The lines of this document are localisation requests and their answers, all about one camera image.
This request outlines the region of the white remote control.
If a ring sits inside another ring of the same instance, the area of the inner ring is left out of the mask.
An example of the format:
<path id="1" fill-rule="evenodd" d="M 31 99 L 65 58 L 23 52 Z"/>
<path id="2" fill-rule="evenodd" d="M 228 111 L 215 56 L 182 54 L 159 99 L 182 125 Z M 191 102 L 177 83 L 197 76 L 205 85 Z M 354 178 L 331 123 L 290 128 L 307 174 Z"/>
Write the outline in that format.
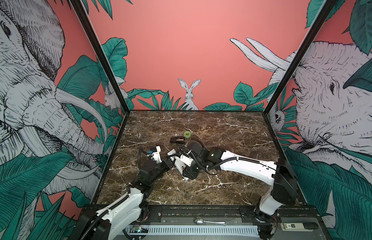
<path id="1" fill-rule="evenodd" d="M 174 155 L 174 154 L 176 154 L 176 150 L 175 149 L 172 149 L 170 152 L 167 153 L 167 155 L 169 157 L 170 157 L 170 155 Z M 187 167 L 187 165 L 184 162 L 181 161 L 181 158 L 180 157 L 173 156 L 173 157 L 170 157 L 170 159 L 172 160 L 172 162 L 174 162 L 175 167 L 180 172 L 180 174 L 184 178 L 184 180 L 185 181 L 188 181 L 189 178 L 183 176 L 183 171 L 185 170 L 185 168 Z"/>

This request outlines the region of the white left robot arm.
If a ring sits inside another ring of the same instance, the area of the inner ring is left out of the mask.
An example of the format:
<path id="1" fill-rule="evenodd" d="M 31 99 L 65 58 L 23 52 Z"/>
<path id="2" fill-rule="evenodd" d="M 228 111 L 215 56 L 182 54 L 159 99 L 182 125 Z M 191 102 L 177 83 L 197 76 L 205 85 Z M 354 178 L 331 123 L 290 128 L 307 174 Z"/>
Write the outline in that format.
<path id="1" fill-rule="evenodd" d="M 175 157 L 165 157 L 150 169 L 141 169 L 130 183 L 128 191 L 112 204 L 95 210 L 82 211 L 69 240 L 112 240 L 132 222 L 145 219 L 149 212 L 146 199 L 154 183 L 171 170 Z"/>

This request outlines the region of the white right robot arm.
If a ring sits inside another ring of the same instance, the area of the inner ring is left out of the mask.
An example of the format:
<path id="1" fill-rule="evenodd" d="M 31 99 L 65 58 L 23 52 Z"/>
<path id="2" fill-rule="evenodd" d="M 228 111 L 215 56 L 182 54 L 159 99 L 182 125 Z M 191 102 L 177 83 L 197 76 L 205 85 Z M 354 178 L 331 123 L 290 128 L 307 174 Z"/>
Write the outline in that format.
<path id="1" fill-rule="evenodd" d="M 198 143 L 178 148 L 180 161 L 185 165 L 180 172 L 185 178 L 194 180 L 200 172 L 211 174 L 217 170 L 242 174 L 269 185 L 269 190 L 257 204 L 257 214 L 272 216 L 281 206 L 294 205 L 298 198 L 296 174 L 288 160 L 261 161 L 220 147 L 208 150 Z"/>

